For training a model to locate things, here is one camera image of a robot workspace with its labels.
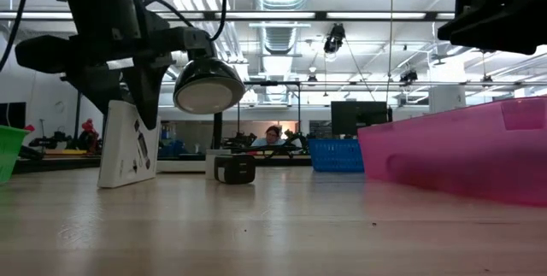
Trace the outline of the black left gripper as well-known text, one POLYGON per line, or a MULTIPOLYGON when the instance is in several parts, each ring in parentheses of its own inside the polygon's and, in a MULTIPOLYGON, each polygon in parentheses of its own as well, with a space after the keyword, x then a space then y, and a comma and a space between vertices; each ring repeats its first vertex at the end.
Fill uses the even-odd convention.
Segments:
POLYGON ((109 33, 80 33, 68 39, 44 35, 19 43, 17 62, 41 73, 64 73, 70 84, 102 114, 109 103, 125 101, 128 91, 144 125, 156 128, 162 79, 174 64, 172 53, 189 56, 190 73, 214 71, 214 49, 209 35, 197 28, 153 30, 113 28, 109 33))

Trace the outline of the white printed box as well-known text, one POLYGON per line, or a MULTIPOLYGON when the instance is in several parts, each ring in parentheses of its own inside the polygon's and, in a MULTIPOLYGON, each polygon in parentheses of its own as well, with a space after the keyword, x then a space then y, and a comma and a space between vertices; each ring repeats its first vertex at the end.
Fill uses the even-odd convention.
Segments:
POLYGON ((136 107, 109 103, 97 186, 112 189, 156 177, 160 119, 148 129, 136 107))

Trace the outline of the black charger cube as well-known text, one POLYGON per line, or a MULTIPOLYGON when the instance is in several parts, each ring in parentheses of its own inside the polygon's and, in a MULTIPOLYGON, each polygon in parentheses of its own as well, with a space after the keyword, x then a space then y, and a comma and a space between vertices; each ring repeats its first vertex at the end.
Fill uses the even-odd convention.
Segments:
POLYGON ((217 156, 214 175, 224 184, 250 184, 256 178, 256 159, 246 154, 217 156))

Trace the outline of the red plastic bin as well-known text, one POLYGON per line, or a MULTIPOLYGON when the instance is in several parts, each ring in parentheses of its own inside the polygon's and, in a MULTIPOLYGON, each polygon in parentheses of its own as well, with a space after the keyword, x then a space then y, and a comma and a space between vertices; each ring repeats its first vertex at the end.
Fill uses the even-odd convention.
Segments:
POLYGON ((547 97, 363 127, 358 140, 370 179, 547 207, 547 97))

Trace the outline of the red desk lamp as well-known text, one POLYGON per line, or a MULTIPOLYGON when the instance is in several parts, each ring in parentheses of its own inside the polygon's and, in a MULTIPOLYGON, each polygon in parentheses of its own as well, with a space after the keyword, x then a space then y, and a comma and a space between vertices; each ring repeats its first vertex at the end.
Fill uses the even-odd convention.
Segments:
POLYGON ((98 132, 93 125, 93 119, 87 119, 82 124, 82 129, 81 143, 89 153, 95 153, 98 145, 98 132))

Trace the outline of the green plastic basket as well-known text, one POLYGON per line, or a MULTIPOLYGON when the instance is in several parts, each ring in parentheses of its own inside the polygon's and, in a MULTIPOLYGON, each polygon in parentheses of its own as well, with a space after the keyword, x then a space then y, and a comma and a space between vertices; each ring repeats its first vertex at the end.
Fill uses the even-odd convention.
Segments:
POLYGON ((11 178, 15 163, 28 130, 0 126, 0 184, 11 178))

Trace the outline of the person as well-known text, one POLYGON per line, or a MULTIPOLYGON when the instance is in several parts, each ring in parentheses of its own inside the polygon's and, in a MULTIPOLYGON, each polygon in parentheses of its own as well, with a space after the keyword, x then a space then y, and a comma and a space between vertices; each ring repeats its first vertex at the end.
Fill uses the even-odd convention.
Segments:
POLYGON ((257 138, 251 144, 252 147, 282 145, 285 140, 281 137, 281 128, 279 126, 270 126, 264 138, 257 138))

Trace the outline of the black monitor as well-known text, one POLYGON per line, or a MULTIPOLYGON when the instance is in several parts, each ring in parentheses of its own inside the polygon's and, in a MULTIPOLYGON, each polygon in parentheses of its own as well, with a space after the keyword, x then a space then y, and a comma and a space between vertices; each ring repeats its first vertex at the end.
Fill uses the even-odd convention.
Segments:
POLYGON ((359 128, 392 122, 392 109, 386 102, 332 101, 333 135, 356 136, 359 128))

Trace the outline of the black overhead light beam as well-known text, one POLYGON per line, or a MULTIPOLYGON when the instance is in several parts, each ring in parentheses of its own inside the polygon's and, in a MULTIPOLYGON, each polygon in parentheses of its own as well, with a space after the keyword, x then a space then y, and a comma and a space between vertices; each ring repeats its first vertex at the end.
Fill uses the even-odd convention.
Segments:
MULTIPOLYGON (((169 21, 181 21, 171 11, 155 11, 162 18, 169 21)), ((180 12, 189 21, 217 21, 221 19, 221 12, 215 11, 190 11, 180 12)), ((0 21, 12 21, 15 19, 15 11, 0 11, 0 21)), ((229 11, 226 13, 228 21, 398 21, 398 22, 434 22, 450 21, 454 13, 425 11, 229 11)), ((29 11, 22 16, 24 21, 72 21, 70 12, 64 11, 29 11)))

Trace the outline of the blue plastic basket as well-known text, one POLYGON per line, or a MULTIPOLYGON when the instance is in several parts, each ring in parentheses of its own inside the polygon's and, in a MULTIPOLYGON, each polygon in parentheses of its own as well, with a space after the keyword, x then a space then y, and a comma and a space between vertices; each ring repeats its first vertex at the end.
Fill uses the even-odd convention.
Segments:
POLYGON ((316 172, 363 173, 357 139, 310 139, 309 154, 316 172))

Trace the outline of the black aluminium frame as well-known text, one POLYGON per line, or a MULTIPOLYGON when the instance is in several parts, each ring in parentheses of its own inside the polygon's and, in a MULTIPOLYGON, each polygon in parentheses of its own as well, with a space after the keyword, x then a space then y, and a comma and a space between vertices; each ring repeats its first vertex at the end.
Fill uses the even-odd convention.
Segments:
MULTIPOLYGON (((258 167, 309 167, 312 165, 310 156, 254 156, 258 167)), ((40 173, 63 170, 85 169, 100 166, 101 159, 98 156, 69 157, 69 158, 44 158, 39 161, 18 160, 15 163, 13 174, 40 173)), ((188 161, 191 165, 200 165, 205 161, 205 155, 186 154, 178 157, 160 157, 160 162, 188 161)))

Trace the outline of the black background rig frame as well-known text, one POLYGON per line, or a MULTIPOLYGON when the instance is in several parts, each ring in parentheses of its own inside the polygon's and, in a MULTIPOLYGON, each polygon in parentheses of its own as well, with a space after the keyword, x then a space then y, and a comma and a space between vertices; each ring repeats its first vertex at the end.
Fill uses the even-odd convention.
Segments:
POLYGON ((228 111, 237 112, 237 121, 241 121, 242 109, 290 109, 297 110, 297 121, 301 122, 301 94, 304 82, 301 81, 245 81, 245 94, 241 100, 231 108, 224 110, 223 117, 228 111))

